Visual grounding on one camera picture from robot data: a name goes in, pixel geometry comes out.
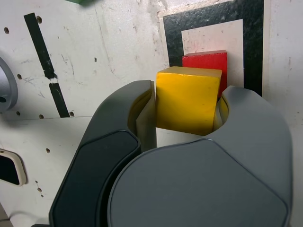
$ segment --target hole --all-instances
hole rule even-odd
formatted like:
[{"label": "hole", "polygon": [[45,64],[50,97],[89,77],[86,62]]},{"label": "hole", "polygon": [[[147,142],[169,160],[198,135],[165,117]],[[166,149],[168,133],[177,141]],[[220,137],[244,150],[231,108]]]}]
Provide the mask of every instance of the hole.
[{"label": "hole", "polygon": [[0,97],[0,103],[6,103],[6,99],[3,97]]},{"label": "hole", "polygon": [[37,19],[38,24],[42,23],[42,18],[40,16],[37,16],[36,19]]}]

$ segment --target red block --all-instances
hole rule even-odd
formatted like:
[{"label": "red block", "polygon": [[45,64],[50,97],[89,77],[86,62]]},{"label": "red block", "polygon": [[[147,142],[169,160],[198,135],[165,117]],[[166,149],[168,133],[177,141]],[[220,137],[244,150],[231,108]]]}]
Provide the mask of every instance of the red block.
[{"label": "red block", "polygon": [[189,53],[182,57],[182,66],[200,69],[222,70],[218,97],[227,88],[227,52],[209,51]]}]

